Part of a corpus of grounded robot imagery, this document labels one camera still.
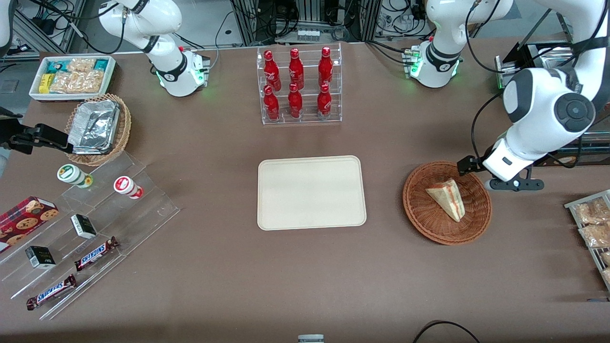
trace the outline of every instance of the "brown tabletop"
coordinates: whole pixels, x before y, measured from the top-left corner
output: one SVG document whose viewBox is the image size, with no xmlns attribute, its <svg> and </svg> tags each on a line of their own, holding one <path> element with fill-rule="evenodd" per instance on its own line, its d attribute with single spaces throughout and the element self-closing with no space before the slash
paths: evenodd
<svg viewBox="0 0 610 343">
<path fill-rule="evenodd" d="M 515 41 L 473 46 L 489 62 Z M 0 283 L 0 341 L 295 342 L 323 333 L 330 343 L 410 342 L 447 319 L 484 342 L 608 342 L 610 304 L 585 302 L 605 287 L 562 205 L 610 188 L 610 168 L 537 168 L 543 191 L 491 194 L 480 239 L 431 242 L 404 213 L 403 183 L 418 164 L 472 154 L 470 123 L 495 76 L 465 52 L 450 84 L 429 89 L 364 44 L 342 48 L 343 122 L 306 128 L 262 126 L 254 48 L 223 50 L 209 87 L 186 98 L 159 87 L 143 54 L 116 55 L 112 92 L 133 117 L 127 150 L 183 210 L 51 321 L 9 300 Z M 25 122 L 62 128 L 73 107 L 33 101 Z M 477 125 L 489 146 L 509 127 L 501 101 Z M 261 161 L 336 155 L 362 162 L 364 225 L 258 228 Z M 13 153 L 0 212 L 29 195 L 59 196 L 65 162 L 50 149 Z"/>
</svg>

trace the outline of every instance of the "red bottle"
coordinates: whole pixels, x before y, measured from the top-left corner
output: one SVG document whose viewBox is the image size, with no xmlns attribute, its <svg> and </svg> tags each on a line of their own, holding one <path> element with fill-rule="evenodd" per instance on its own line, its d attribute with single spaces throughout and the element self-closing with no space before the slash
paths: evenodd
<svg viewBox="0 0 610 343">
<path fill-rule="evenodd" d="M 305 74 L 303 72 L 303 62 L 299 58 L 299 49 L 290 49 L 290 65 L 288 66 L 290 72 L 290 82 L 296 83 L 297 87 L 301 90 L 305 87 Z"/>
<path fill-rule="evenodd" d="M 299 92 L 299 87 L 296 83 L 290 84 L 290 94 L 288 94 L 288 103 L 290 104 L 290 115 L 294 119 L 299 119 L 303 115 L 303 97 Z"/>
<path fill-rule="evenodd" d="M 331 101 L 328 84 L 323 84 L 320 86 L 320 94 L 318 94 L 318 118 L 320 120 L 326 120 L 331 116 Z"/>
<path fill-rule="evenodd" d="M 267 116 L 271 121 L 279 120 L 279 102 L 278 99 L 273 94 L 273 89 L 270 85 L 265 85 L 263 88 L 265 92 L 265 97 L 263 98 L 263 102 L 265 103 L 265 111 L 267 112 Z"/>
<path fill-rule="evenodd" d="M 282 82 L 279 80 L 278 64 L 273 60 L 273 53 L 269 50 L 263 53 L 265 56 L 265 79 L 273 90 L 279 92 L 282 89 Z"/>
<path fill-rule="evenodd" d="M 327 46 L 322 48 L 322 58 L 318 64 L 318 83 L 320 87 L 323 84 L 330 84 L 332 81 L 332 60 L 331 49 Z"/>
</svg>

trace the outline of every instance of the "cookie box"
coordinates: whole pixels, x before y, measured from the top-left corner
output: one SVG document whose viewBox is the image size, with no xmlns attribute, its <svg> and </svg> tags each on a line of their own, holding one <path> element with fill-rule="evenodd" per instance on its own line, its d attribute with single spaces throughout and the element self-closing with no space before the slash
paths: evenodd
<svg viewBox="0 0 610 343">
<path fill-rule="evenodd" d="M 59 211 L 54 203 L 29 197 L 0 215 L 0 253 L 17 244 L 57 214 Z"/>
</svg>

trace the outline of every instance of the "brown wicker basket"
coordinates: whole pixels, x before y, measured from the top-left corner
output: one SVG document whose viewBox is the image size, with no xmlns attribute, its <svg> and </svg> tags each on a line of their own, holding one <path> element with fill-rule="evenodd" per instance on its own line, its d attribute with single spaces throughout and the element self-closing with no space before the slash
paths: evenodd
<svg viewBox="0 0 610 343">
<path fill-rule="evenodd" d="M 102 100 L 113 100 L 121 106 L 119 122 L 117 123 L 117 133 L 115 134 L 114 147 L 112 148 L 112 151 L 106 155 L 66 154 L 68 155 L 68 159 L 74 163 L 97 167 L 111 159 L 114 159 L 121 153 L 121 151 L 125 150 L 125 146 L 127 145 L 127 141 L 129 140 L 129 130 L 131 130 L 131 114 L 129 113 L 129 109 L 121 98 L 113 94 L 104 94 L 102 96 L 96 96 L 95 98 L 87 99 L 84 102 L 93 103 L 95 101 Z M 75 114 L 76 108 L 72 111 L 70 119 L 68 119 L 68 124 L 66 125 L 65 129 L 66 133 L 70 133 L 70 128 L 72 127 L 72 121 L 74 120 Z"/>
<path fill-rule="evenodd" d="M 417 167 L 404 183 L 403 205 L 409 220 L 424 236 L 458 245 L 481 236 L 492 218 L 492 203 L 483 183 L 474 174 L 459 176 L 455 162 L 436 161 Z M 431 184 L 454 179 L 466 214 L 455 222 L 426 192 Z"/>
</svg>

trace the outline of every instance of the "small black box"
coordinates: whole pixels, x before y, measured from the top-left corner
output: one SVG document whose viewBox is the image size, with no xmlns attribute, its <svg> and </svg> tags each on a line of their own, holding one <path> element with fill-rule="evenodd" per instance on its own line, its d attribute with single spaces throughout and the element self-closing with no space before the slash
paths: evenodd
<svg viewBox="0 0 610 343">
<path fill-rule="evenodd" d="M 49 248 L 32 245 L 26 249 L 26 255 L 34 268 L 51 269 L 56 265 Z"/>
<path fill-rule="evenodd" d="M 89 218 L 86 216 L 82 214 L 75 214 L 70 217 L 70 219 L 72 220 L 72 226 L 76 230 L 77 235 L 86 239 L 92 239 L 98 234 L 95 231 L 93 224 L 91 224 L 91 220 L 89 220 Z"/>
</svg>

